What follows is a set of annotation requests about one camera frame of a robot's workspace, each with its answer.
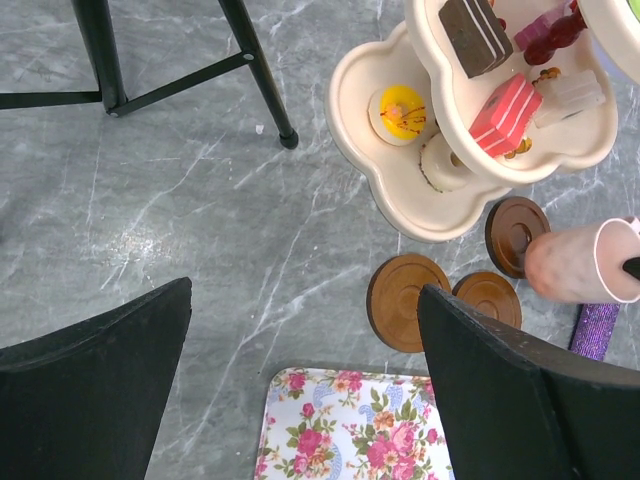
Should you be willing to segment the pink cake slice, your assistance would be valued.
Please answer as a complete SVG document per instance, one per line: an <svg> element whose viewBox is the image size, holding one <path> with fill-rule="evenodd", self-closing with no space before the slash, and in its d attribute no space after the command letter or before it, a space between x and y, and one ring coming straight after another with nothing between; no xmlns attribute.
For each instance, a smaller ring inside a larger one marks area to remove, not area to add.
<svg viewBox="0 0 640 480"><path fill-rule="evenodd" d="M518 50L524 52L533 41L546 36L551 26L557 20L570 13L571 8L569 4L564 3L539 15L514 35L514 41Z"/></svg>

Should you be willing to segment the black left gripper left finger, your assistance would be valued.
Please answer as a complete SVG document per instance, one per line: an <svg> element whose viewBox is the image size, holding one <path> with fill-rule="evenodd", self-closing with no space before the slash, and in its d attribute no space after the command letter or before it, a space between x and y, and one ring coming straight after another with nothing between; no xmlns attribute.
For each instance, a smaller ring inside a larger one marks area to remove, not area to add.
<svg viewBox="0 0 640 480"><path fill-rule="evenodd" d="M1 351L4 479L145 477L191 319L175 279Z"/></svg>

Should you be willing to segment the brown wooden saucer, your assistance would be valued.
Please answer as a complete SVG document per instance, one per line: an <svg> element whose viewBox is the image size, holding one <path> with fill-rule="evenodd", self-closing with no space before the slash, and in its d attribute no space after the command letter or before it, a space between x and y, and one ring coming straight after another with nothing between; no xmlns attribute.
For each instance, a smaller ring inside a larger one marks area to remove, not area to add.
<svg viewBox="0 0 640 480"><path fill-rule="evenodd" d="M547 216L534 201L512 196L492 207L485 224L485 244L498 270L510 278L523 279L528 246L550 231Z"/></svg>
<svg viewBox="0 0 640 480"><path fill-rule="evenodd" d="M367 315L378 338L390 348L411 354L424 351L417 311L425 285L451 292L441 267L416 253L387 260L372 276L366 297Z"/></svg>
<svg viewBox="0 0 640 480"><path fill-rule="evenodd" d="M519 298L511 284L496 273L480 271L465 276L453 288L453 295L488 317L516 329L522 326Z"/></svg>

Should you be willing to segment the white glazed donut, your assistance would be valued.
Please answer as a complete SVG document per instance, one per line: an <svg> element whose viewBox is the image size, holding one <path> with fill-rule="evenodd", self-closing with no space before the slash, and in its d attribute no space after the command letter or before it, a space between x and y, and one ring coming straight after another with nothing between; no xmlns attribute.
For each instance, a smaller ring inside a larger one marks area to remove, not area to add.
<svg viewBox="0 0 640 480"><path fill-rule="evenodd" d="M461 190L472 178L472 172L454 154L441 133L422 147L419 166L427 182L440 193Z"/></svg>

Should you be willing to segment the yellow glazed donut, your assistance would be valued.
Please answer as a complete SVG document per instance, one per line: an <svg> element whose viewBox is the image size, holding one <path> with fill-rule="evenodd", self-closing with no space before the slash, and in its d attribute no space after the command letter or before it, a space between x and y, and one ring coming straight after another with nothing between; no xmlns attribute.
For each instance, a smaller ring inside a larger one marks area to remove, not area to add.
<svg viewBox="0 0 640 480"><path fill-rule="evenodd" d="M407 146L424 131L426 103L413 88L396 84L374 92L369 100L368 117L374 133L392 146Z"/></svg>

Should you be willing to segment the cream three-tier cake stand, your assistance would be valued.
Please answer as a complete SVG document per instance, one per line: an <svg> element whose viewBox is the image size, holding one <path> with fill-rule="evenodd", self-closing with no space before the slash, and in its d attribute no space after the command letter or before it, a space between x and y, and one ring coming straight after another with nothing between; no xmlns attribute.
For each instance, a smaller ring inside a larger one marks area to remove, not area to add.
<svg viewBox="0 0 640 480"><path fill-rule="evenodd" d="M486 203L512 188L558 173L590 168L606 158L617 135L617 105L607 73L598 59L605 52L630 78L639 75L639 21L625 1L582 1L587 28L571 46L559 50L553 64L564 73L592 70L606 101L556 125L529 129L532 150L516 160L487 156L472 140L469 127L490 93L516 73L532 74L520 54L492 72L469 78L440 22L437 1L408 1L404 20L384 41L362 44L337 65L328 86L326 117L343 155L368 179L386 219L405 235L442 242L468 231ZM427 125L407 146L392 146L373 131L368 105L375 91L407 85L424 99ZM424 178L422 147L441 133L472 172L461 190L440 193Z"/></svg>

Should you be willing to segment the red striped cake slice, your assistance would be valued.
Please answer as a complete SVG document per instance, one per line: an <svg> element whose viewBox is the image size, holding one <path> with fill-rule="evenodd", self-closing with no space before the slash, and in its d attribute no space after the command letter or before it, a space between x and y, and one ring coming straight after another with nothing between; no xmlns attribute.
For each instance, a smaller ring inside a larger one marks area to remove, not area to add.
<svg viewBox="0 0 640 480"><path fill-rule="evenodd" d="M542 95L517 73L489 96L469 133L478 146L496 158L517 149L543 102Z"/></svg>

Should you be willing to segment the chocolate cake slice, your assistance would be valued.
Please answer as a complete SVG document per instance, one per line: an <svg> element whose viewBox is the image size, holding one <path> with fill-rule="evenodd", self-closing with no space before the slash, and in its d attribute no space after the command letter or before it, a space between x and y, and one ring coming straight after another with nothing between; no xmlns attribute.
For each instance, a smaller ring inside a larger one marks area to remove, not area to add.
<svg viewBox="0 0 640 480"><path fill-rule="evenodd" d="M491 1L448 0L440 8L438 16L469 78L496 69L514 52Z"/></svg>

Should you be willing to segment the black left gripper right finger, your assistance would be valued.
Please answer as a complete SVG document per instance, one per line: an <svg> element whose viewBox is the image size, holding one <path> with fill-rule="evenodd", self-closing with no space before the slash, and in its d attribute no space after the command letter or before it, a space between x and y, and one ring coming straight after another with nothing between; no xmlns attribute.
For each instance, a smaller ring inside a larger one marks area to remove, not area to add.
<svg viewBox="0 0 640 480"><path fill-rule="evenodd" d="M417 315L456 478L638 478L638 371L554 346L433 285Z"/></svg>

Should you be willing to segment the white cake slice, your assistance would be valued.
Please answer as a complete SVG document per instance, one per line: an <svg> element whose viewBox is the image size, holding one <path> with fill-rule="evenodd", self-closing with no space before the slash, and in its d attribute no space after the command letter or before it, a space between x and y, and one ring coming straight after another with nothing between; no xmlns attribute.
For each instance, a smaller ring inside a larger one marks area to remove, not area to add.
<svg viewBox="0 0 640 480"><path fill-rule="evenodd" d="M599 107L606 101L603 88L592 70L540 78L534 82L534 87L543 97L534 116L538 128L554 125Z"/></svg>

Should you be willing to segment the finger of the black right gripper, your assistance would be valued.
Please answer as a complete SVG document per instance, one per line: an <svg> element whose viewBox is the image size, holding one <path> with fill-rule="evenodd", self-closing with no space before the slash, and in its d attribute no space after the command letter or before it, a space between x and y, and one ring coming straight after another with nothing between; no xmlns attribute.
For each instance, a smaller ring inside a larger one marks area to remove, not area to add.
<svg viewBox="0 0 640 480"><path fill-rule="evenodd" d="M627 273L637 281L640 281L640 258L639 257L633 257L626 260L622 264L622 269L625 273Z"/></svg>

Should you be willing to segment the pink cup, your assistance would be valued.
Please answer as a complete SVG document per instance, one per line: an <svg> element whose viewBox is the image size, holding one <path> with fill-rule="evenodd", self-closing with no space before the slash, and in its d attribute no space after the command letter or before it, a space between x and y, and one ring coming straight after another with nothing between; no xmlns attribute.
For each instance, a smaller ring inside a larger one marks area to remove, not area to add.
<svg viewBox="0 0 640 480"><path fill-rule="evenodd" d="M639 256L639 219L549 232L529 245L525 277L540 296L560 303L629 304L639 300L639 280L624 271Z"/></svg>

